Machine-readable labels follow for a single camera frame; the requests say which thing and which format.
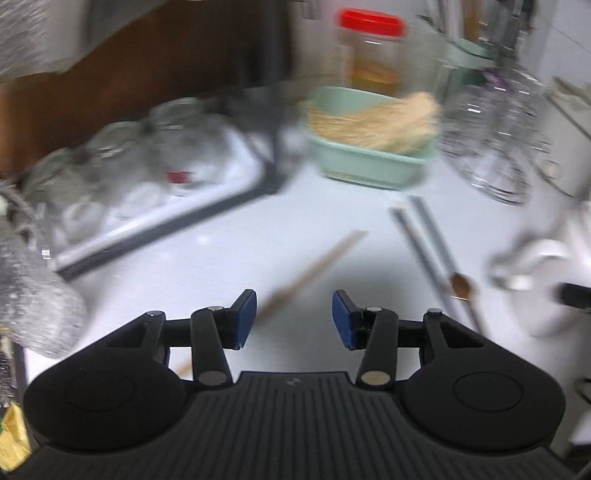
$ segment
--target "glass jar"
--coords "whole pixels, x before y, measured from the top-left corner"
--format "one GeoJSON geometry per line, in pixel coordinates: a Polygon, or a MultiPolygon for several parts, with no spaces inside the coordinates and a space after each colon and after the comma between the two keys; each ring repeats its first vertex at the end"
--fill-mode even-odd
{"type": "Polygon", "coordinates": [[[119,219],[129,220],[168,197],[164,169],[137,122],[118,122],[99,131],[87,146],[105,202],[119,219]]]}
{"type": "Polygon", "coordinates": [[[406,23],[400,17],[371,10],[339,12],[337,77],[343,86],[395,96],[406,23]]]}
{"type": "Polygon", "coordinates": [[[197,98],[180,98],[153,108],[150,122],[175,194],[221,180],[229,155],[222,115],[205,114],[197,98]]]}

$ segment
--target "black handle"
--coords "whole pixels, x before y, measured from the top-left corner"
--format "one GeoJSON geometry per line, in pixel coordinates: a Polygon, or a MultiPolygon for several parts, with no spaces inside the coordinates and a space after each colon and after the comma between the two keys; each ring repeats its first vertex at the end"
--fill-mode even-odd
{"type": "Polygon", "coordinates": [[[591,309],[591,288],[563,283],[558,288],[558,300],[576,309],[591,309]]]}

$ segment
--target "green basket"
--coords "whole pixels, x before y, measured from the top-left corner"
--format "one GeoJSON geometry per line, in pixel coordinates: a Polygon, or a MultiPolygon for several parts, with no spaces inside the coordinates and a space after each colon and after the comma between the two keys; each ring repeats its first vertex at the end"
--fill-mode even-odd
{"type": "MultiPolygon", "coordinates": [[[[388,100],[392,101],[392,97],[345,87],[320,87],[310,94],[306,104],[330,115],[346,115],[388,100]]],[[[421,180],[427,160],[434,154],[433,142],[407,157],[331,142],[310,130],[308,136],[325,176],[386,189],[398,190],[421,180]]]]}

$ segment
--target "kitchen utensil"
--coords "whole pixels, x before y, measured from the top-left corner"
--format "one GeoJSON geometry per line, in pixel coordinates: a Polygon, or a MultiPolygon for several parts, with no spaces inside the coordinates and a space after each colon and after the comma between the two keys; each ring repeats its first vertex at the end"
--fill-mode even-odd
{"type": "Polygon", "coordinates": [[[517,69],[507,78],[493,70],[485,77],[485,86],[468,91],[470,101],[465,94],[458,97],[456,114],[444,123],[440,149],[472,186],[501,202],[522,205],[530,186],[519,161],[525,160],[524,151],[527,156],[542,148],[533,139],[541,84],[517,69]]]}
{"type": "Polygon", "coordinates": [[[117,218],[134,218],[168,197],[163,166],[143,139],[139,123],[107,125],[90,140],[87,149],[99,173],[104,201],[117,218]]]}
{"type": "MultiPolygon", "coordinates": [[[[308,287],[320,274],[328,270],[336,261],[342,258],[355,245],[367,235],[366,231],[354,230],[348,236],[340,240],[333,248],[322,257],[309,265],[290,285],[277,290],[271,298],[263,304],[256,314],[256,322],[263,322],[272,315],[285,308],[293,298],[308,287]]],[[[191,371],[191,362],[188,361],[177,370],[177,375],[183,377],[191,371]]]]}
{"type": "Polygon", "coordinates": [[[548,238],[528,242],[492,272],[532,336],[554,335],[584,317],[584,310],[560,300],[557,288],[562,283],[591,287],[591,248],[582,215],[581,206],[566,212],[548,238]]]}
{"type": "Polygon", "coordinates": [[[152,108],[150,122],[175,194],[220,180],[229,155],[221,115],[206,115],[197,98],[180,98],[152,108]]]}
{"type": "Polygon", "coordinates": [[[433,264],[429,260],[429,257],[426,253],[426,249],[422,245],[420,235],[409,224],[406,212],[404,211],[404,209],[400,208],[390,208],[389,212],[392,216],[392,219],[398,222],[400,227],[402,227],[402,231],[408,238],[408,241],[413,247],[415,254],[418,256],[418,260],[419,262],[421,262],[421,265],[425,270],[425,273],[427,274],[427,278],[431,281],[431,285],[439,295],[439,299],[441,300],[441,303],[445,307],[446,311],[453,318],[459,318],[455,312],[455,309],[452,306],[452,303],[449,301],[449,292],[447,291],[447,288],[444,288],[445,282],[441,281],[439,274],[437,273],[437,271],[433,267],[433,264]]]}
{"type": "Polygon", "coordinates": [[[49,154],[33,167],[23,195],[38,212],[40,204],[47,205],[44,215],[48,218],[42,220],[61,229],[71,244],[98,233],[106,215],[98,185],[84,177],[67,148],[49,154]]]}
{"type": "Polygon", "coordinates": [[[464,38],[477,42],[480,37],[480,0],[463,0],[464,38]]]}
{"type": "Polygon", "coordinates": [[[435,221],[427,209],[427,205],[421,197],[410,197],[411,203],[417,210],[419,217],[423,221],[424,226],[427,228],[427,232],[431,236],[431,240],[439,253],[439,256],[443,260],[443,264],[447,268],[449,275],[449,284],[452,290],[452,297],[458,300],[462,300],[468,311],[468,315],[472,321],[473,330],[483,335],[483,323],[480,316],[476,313],[474,302],[476,299],[476,289],[472,286],[471,281],[467,276],[458,273],[456,263],[452,260],[452,255],[443,240],[439,229],[435,226],[435,221]]]}
{"type": "MultiPolygon", "coordinates": [[[[321,87],[307,103],[331,115],[346,115],[385,101],[392,99],[361,90],[321,87]]],[[[325,176],[387,189],[400,189],[419,181],[434,154],[432,142],[410,157],[331,142],[311,132],[309,137],[325,176]]]]}

